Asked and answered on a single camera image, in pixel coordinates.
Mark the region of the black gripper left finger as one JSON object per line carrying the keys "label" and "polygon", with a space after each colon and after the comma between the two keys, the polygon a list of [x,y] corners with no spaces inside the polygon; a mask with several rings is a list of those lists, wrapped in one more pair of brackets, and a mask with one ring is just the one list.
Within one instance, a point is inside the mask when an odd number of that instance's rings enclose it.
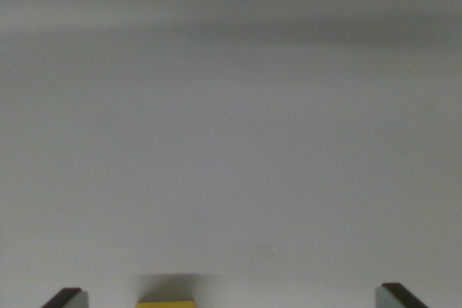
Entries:
{"label": "black gripper left finger", "polygon": [[81,288],[62,288],[42,308],[88,308],[88,293]]}

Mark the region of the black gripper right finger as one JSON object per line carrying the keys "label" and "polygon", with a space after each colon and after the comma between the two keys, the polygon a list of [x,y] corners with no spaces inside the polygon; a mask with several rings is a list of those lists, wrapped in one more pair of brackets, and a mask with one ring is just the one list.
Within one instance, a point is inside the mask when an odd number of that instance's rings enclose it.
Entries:
{"label": "black gripper right finger", "polygon": [[375,290],[375,308],[428,308],[401,283],[382,283]]}

